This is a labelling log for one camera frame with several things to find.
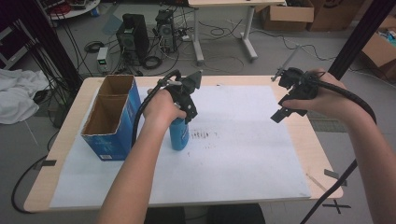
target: white cloth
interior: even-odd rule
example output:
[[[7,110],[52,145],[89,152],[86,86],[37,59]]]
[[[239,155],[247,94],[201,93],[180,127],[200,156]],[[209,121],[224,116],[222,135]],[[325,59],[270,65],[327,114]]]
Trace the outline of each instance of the white cloth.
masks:
[[[0,123],[13,124],[31,117],[38,110],[35,93],[48,86],[42,71],[0,69]]]

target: bottle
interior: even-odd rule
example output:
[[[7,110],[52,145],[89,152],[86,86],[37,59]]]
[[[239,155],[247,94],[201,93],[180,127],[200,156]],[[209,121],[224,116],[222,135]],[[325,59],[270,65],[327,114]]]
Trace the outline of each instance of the bottle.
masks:
[[[189,142],[189,124],[184,119],[175,119],[169,126],[172,149],[182,150]]]

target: hand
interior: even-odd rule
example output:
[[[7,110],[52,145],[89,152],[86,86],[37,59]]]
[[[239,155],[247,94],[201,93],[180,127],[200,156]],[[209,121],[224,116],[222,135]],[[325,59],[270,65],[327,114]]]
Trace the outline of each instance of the hand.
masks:
[[[318,73],[319,76],[325,73],[323,69],[313,70],[312,72]],[[346,89],[344,84],[338,81],[330,73],[325,73],[320,77],[320,80]],[[319,88],[318,96],[313,100],[288,100],[283,102],[282,105],[290,109],[316,111],[327,117],[340,119],[341,121],[350,119],[350,116],[353,116],[353,113],[356,113],[357,110],[361,110],[358,105],[348,100],[341,94],[324,88]]]
[[[171,94],[166,90],[159,90],[155,93],[145,111],[143,111],[143,115],[146,120],[155,120],[163,124],[166,128],[169,127],[174,119],[186,118],[186,112],[175,106]]]

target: metal frame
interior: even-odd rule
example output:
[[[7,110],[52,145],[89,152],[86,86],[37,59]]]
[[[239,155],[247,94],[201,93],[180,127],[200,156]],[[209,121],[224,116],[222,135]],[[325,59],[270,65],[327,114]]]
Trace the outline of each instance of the metal frame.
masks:
[[[395,4],[396,0],[373,1],[332,63],[329,73],[341,79]]]

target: desk leg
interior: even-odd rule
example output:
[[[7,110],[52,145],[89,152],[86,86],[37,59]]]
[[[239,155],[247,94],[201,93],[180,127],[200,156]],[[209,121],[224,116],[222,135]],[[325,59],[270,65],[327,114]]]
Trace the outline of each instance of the desk leg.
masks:
[[[251,46],[250,40],[248,39],[248,34],[250,33],[250,26],[251,26],[251,21],[253,20],[253,15],[254,15],[254,7],[249,7],[247,10],[247,26],[245,28],[245,32],[241,33],[242,41],[247,47],[247,51],[250,55],[251,61],[259,58],[253,46]]]
[[[204,54],[202,53],[201,44],[198,37],[198,9],[194,9],[194,35],[192,36],[192,44],[194,45],[197,64],[201,65],[204,62]]]

